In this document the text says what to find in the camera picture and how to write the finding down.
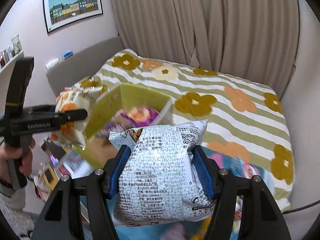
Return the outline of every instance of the framed picture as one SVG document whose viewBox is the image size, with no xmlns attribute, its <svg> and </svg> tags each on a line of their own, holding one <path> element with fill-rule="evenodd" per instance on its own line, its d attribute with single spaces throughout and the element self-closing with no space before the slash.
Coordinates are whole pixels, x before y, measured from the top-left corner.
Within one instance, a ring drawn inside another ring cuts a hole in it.
<svg viewBox="0 0 320 240">
<path fill-rule="evenodd" d="M 103 14 L 101 0 L 43 0 L 47 32 L 77 20 Z"/>
</svg>

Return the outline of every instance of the white picture mat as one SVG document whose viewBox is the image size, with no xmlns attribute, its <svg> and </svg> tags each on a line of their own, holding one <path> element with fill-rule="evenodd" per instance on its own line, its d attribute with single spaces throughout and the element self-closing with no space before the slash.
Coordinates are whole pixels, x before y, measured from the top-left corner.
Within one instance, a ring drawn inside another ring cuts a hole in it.
<svg viewBox="0 0 320 240">
<path fill-rule="evenodd" d="M 84 19 L 84 18 L 87 18 L 87 17 L 90 17 L 90 16 L 94 16 L 94 15 L 98 15 L 98 14 L 102 14 L 102 5 L 101 5 L 101 0 L 97 0 L 98 2 L 98 10 L 96 11 L 92 11 L 92 12 L 87 12 L 87 13 L 84 13 L 84 14 L 80 14 L 80 15 L 77 15 L 77 16 L 74 16 L 72 18 L 68 18 L 68 19 L 65 19 L 63 21 L 60 21 L 60 22 L 57 22 L 55 24 L 52 24 L 51 23 L 51 18 L 50 18 L 50 8 L 49 8 L 49 0 L 43 0 L 43 3 L 44 3 L 44 14 L 45 14 L 45 21 L 46 21 L 46 24 L 47 24 L 47 31 L 48 33 L 55 30 L 55 29 L 58 29 L 66 24 L 69 24 L 71 22 L 75 22 L 77 20 L 81 20 L 81 19 Z"/>
</svg>

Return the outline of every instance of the qr code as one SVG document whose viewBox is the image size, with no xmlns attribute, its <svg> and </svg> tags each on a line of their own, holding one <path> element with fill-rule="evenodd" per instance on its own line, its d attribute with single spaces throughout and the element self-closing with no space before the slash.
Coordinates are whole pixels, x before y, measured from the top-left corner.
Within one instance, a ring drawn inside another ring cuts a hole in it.
<svg viewBox="0 0 320 240">
<path fill-rule="evenodd" d="M 184 144 L 193 145 L 196 143 L 196 137 L 193 134 L 182 133 L 181 137 Z"/>
</svg>

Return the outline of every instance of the storage box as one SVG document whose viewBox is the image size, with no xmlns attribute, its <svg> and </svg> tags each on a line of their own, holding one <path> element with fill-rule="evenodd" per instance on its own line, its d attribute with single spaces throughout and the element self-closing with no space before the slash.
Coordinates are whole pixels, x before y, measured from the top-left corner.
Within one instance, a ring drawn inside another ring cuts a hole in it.
<svg viewBox="0 0 320 240">
<path fill-rule="evenodd" d="M 104 93 L 97 101 L 88 126 L 86 128 L 87 147 L 75 147 L 76 151 L 94 168 L 103 168 L 109 158 L 116 155 L 112 145 L 103 145 L 94 138 L 110 119 L 122 108 L 127 111 L 135 106 L 147 106 L 155 109 L 160 115 L 151 123 L 172 124 L 172 98 L 169 95 L 155 91 L 142 85 L 121 83 Z"/>
</svg>

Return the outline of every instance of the hand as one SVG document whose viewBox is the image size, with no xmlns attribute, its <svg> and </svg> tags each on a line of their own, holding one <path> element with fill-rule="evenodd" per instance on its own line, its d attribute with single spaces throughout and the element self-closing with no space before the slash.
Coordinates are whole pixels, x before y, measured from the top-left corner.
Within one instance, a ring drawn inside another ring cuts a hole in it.
<svg viewBox="0 0 320 240">
<path fill-rule="evenodd" d="M 32 139 L 30 147 L 33 149 L 36 146 L 36 142 Z M 22 155 L 21 148 L 13 148 L 5 143 L 0 146 L 0 179 L 11 183 L 11 178 L 9 174 L 9 168 L 7 161 L 8 159 L 18 159 Z M 25 176 L 29 176 L 32 172 L 32 151 L 23 158 L 22 165 L 19 167 L 21 173 Z"/>
</svg>

